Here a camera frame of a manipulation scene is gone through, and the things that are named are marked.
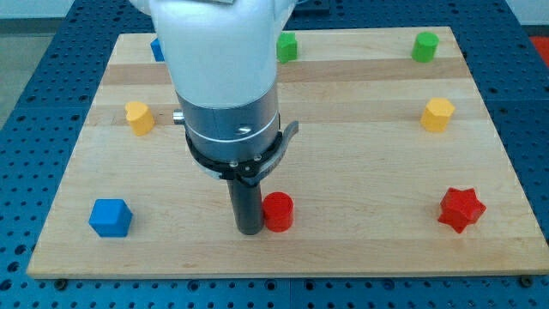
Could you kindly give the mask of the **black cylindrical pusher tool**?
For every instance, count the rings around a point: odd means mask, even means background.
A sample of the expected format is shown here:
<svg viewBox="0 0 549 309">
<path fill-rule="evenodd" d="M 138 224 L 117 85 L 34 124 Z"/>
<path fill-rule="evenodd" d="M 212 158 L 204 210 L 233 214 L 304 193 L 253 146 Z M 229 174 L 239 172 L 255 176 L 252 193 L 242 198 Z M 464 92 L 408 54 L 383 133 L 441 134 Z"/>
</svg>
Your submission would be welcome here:
<svg viewBox="0 0 549 309">
<path fill-rule="evenodd" d="M 244 235 L 259 233 L 264 226 L 261 186 L 228 180 L 227 187 L 239 232 Z"/>
</svg>

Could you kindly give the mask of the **blue block behind arm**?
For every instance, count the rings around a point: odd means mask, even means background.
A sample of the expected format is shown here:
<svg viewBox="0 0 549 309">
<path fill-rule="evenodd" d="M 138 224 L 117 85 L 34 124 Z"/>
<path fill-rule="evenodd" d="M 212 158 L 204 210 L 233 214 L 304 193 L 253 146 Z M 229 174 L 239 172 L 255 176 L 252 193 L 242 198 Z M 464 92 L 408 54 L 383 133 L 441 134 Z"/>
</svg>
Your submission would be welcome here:
<svg viewBox="0 0 549 309">
<path fill-rule="evenodd" d="M 164 62 L 165 61 L 164 54 L 161 50 L 160 41 L 159 41 L 158 38 L 155 38 L 150 42 L 150 48 L 151 48 L 151 51 L 153 53 L 154 60 L 156 62 Z"/>
</svg>

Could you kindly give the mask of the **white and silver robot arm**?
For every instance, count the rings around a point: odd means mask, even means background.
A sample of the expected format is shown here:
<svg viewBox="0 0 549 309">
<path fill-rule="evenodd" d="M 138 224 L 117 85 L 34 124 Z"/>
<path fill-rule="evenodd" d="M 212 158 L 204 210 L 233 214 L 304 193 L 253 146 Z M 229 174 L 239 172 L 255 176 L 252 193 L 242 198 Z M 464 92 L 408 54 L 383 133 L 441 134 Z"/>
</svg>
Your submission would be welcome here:
<svg viewBox="0 0 549 309">
<path fill-rule="evenodd" d="M 130 2 L 152 19 L 195 162 L 227 182 L 239 232 L 260 232 L 260 183 L 299 130 L 281 128 L 276 57 L 296 0 Z"/>
</svg>

